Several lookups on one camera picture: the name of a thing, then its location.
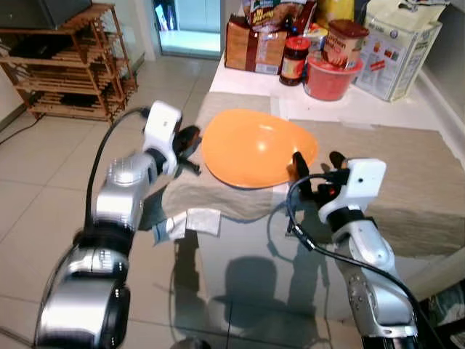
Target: cardboard box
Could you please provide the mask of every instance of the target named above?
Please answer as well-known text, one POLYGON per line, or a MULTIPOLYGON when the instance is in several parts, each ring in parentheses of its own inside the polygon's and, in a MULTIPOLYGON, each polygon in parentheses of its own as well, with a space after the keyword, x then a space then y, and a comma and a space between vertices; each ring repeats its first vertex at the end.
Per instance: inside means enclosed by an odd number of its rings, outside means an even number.
POLYGON ((442 24, 432 21, 420 30, 402 29, 367 13, 365 26, 370 30, 360 54, 365 66, 354 84, 382 100, 405 96, 442 24))
POLYGON ((226 29, 225 66, 242 71, 279 74, 287 36, 285 31, 254 32, 245 17, 233 15, 226 29))

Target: orange bowl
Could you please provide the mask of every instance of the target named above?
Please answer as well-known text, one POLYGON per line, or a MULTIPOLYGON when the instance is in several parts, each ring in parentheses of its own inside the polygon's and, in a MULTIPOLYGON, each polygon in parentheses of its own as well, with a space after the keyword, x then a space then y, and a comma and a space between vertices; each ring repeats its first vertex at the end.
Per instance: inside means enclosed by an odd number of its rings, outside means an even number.
POLYGON ((223 111, 207 126, 202 155, 210 172, 240 188, 266 188, 290 180, 287 167, 300 151, 310 166, 317 140, 305 129, 267 113, 223 111))

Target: doorway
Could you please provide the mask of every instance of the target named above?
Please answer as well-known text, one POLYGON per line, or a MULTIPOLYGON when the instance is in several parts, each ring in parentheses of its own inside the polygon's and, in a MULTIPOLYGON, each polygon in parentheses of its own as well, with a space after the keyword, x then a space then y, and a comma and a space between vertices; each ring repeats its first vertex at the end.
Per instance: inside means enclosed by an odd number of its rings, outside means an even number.
POLYGON ((218 59, 220 0, 153 0, 163 55, 218 59))

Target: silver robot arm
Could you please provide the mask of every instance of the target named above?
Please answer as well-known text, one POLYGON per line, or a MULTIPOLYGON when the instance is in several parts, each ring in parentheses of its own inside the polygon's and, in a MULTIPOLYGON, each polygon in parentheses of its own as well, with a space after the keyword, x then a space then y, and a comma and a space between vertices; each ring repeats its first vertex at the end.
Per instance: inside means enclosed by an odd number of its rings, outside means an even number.
MULTIPOLYGON (((310 196, 307 198, 316 202, 320 221, 331 227, 335 253, 372 265, 398 279, 391 246, 382 238, 374 220, 364 215, 368 204, 378 196, 386 164, 378 159, 345 159, 337 152, 330 159, 336 170, 329 173, 336 180, 320 184, 315 193, 309 182, 303 182, 301 194, 306 193, 310 196)), ((294 166, 300 171, 298 177, 308 175, 299 153, 294 154, 294 166)), ((417 348, 416 319, 404 291, 371 270, 339 260, 336 264, 346 281, 364 348, 417 348)))
POLYGON ((177 166, 173 149, 181 112, 155 102, 143 153, 115 160, 98 194, 93 226, 57 270, 36 326, 39 348, 116 348, 124 340, 130 293, 128 256, 143 200, 158 175, 177 166))

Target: jar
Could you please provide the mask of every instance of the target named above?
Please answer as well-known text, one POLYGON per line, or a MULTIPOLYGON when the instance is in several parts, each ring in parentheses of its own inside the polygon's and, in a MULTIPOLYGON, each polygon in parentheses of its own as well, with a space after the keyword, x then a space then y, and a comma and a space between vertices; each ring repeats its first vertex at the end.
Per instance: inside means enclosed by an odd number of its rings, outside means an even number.
POLYGON ((302 80, 302 71, 304 70, 309 47, 310 40, 301 36, 286 40, 279 81, 288 86, 295 86, 302 80))
POLYGON ((367 28, 351 20, 332 20, 323 47, 323 58, 338 68, 352 69, 360 59, 367 28))

